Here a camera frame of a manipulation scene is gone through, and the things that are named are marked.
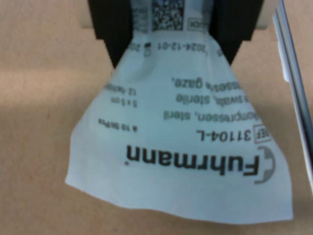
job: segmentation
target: qr code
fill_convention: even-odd
[[[182,31],[185,0],[152,0],[153,31]]]

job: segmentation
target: fuhrmann logo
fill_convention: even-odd
[[[275,172],[275,157],[272,151],[265,146],[259,146],[258,150],[264,151],[265,160],[272,160],[272,168],[267,169],[263,173],[263,179],[255,181],[255,184],[263,184],[270,180]],[[163,150],[148,150],[147,148],[126,147],[127,160],[132,162],[144,162],[146,164],[161,165],[164,167],[174,166],[178,169],[190,170],[212,170],[220,176],[225,176],[226,173],[237,171],[242,172],[244,177],[257,176],[259,173],[260,156],[254,156],[253,162],[245,163],[242,156],[221,156],[196,154],[181,154],[178,152],[170,152]]]

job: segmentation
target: metal rod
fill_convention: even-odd
[[[313,127],[283,0],[280,0],[276,9],[274,23],[286,53],[286,66],[290,70],[291,91],[295,101],[308,175],[313,190]]]

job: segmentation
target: sterile compress package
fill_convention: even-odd
[[[134,38],[72,133],[67,184],[189,219],[292,219],[286,159],[208,34],[212,4],[132,1]]]

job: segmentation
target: cardboard surface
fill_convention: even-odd
[[[312,111],[313,2],[286,7]],[[294,220],[229,226],[118,208],[64,183],[71,131],[112,72],[103,42],[79,26],[73,0],[0,1],[0,234],[313,234],[313,197],[272,27],[243,44],[233,69],[285,153]]]

